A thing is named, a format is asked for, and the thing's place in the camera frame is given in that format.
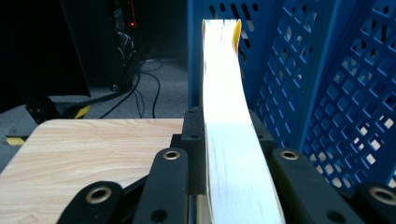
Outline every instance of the wooden surface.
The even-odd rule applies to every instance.
[[[0,175],[0,223],[55,223],[76,193],[98,181],[126,187],[149,173],[183,119],[51,120]]]

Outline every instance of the book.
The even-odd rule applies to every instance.
[[[240,20],[203,21],[207,210],[212,223],[284,223],[248,112],[238,63]]]

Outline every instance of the blue plastic crate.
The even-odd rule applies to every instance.
[[[395,3],[189,0],[189,105],[199,104],[202,19],[241,19],[247,104],[277,146],[302,151],[349,192],[394,187]]]
[[[301,150],[331,183],[396,186],[396,1],[350,19],[313,108]]]

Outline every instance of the black cable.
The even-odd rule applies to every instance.
[[[160,62],[160,66],[157,67],[157,68],[151,69],[151,70],[147,70],[147,71],[143,70],[143,71],[140,71],[140,72],[154,72],[154,71],[157,71],[158,69],[163,67],[163,61],[159,60],[159,59],[152,59],[152,61],[151,60],[145,60],[145,61],[143,61],[141,63],[144,64],[144,63],[153,63],[153,62]]]
[[[160,80],[157,77],[155,77],[154,75],[152,75],[152,74],[150,74],[148,72],[140,72],[140,73],[141,74],[145,74],[145,75],[150,76],[150,77],[153,77],[158,83],[157,94],[155,95],[154,102],[152,103],[152,109],[151,109],[152,117],[155,119],[155,105],[157,104],[158,96],[160,95],[161,82],[160,82]]]
[[[111,109],[109,109],[104,115],[102,115],[99,119],[103,119],[105,116],[107,116],[108,114],[110,114],[115,108],[117,108],[117,106],[119,106],[120,104],[122,104],[126,99],[128,99],[136,90],[137,86],[139,85],[140,82],[140,74],[141,74],[141,68],[142,68],[142,63],[139,65],[138,69],[137,69],[137,81],[136,84],[132,84],[132,89],[131,91],[123,98],[121,99],[116,105],[114,105],[113,107],[111,107]]]
[[[143,115],[140,113],[140,106],[139,106],[139,102],[137,101],[137,96],[136,96],[136,92],[134,92],[134,99],[136,100],[136,106],[137,106],[137,113],[139,113],[139,118],[143,118]]]
[[[141,93],[138,89],[136,89],[135,91],[137,91],[137,93],[140,95],[140,100],[142,101],[143,110],[142,110],[142,112],[140,112],[139,100],[137,99],[137,94],[136,94],[136,92],[134,92],[134,98],[136,99],[136,105],[137,105],[137,112],[139,113],[139,118],[142,119],[142,118],[143,118],[143,115],[145,114],[146,106],[145,106],[145,102],[144,102],[144,100],[143,100],[143,95],[142,95],[142,93]]]
[[[111,109],[109,109],[104,115],[102,115],[99,119],[103,119],[105,118],[108,114],[110,114],[111,112],[113,112],[113,110],[115,108],[117,108],[120,104],[122,104],[126,99],[128,99],[132,93],[134,93],[134,91],[136,90],[136,86],[137,84],[139,84],[140,78],[137,80],[136,85],[132,87],[131,91],[124,97],[122,98],[122,100],[120,100],[116,105],[114,105],[113,107],[111,107]]]

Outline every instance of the metal grommet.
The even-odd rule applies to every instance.
[[[284,150],[280,152],[280,156],[289,161],[297,161],[298,155],[292,151]]]
[[[382,189],[380,187],[372,187],[369,189],[370,194],[381,203],[388,205],[396,205],[396,194],[388,189]]]
[[[85,198],[88,203],[96,204],[107,200],[111,195],[111,188],[102,186],[90,190]]]
[[[163,157],[166,160],[172,161],[172,160],[176,160],[177,158],[179,158],[180,153],[178,151],[167,151],[167,152],[163,153]]]

